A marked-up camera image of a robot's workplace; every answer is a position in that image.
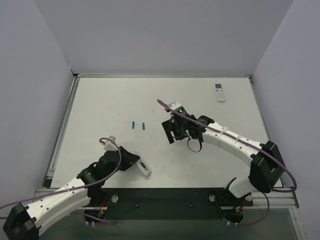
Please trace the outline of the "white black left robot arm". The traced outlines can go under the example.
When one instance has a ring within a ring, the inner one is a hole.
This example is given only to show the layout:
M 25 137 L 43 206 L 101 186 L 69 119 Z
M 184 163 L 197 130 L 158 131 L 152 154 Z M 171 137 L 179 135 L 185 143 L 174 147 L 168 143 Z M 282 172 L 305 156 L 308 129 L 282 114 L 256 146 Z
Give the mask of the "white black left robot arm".
M 52 225 L 80 207 L 96 206 L 103 199 L 105 181 L 117 171 L 126 171 L 140 160 L 122 146 L 108 150 L 69 183 L 27 205 L 15 205 L 2 227 L 10 240 L 37 240 Z

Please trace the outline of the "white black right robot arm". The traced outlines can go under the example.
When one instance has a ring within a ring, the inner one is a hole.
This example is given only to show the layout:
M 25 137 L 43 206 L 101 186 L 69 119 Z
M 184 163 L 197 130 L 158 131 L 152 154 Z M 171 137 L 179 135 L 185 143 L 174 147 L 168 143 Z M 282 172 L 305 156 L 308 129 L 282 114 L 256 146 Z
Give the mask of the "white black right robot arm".
M 170 144 L 194 139 L 200 144 L 214 145 L 249 166 L 247 176 L 234 177 L 225 187 L 237 199 L 252 192 L 270 193 L 284 173 L 284 161 L 275 143 L 250 140 L 207 116 L 172 114 L 161 125 Z

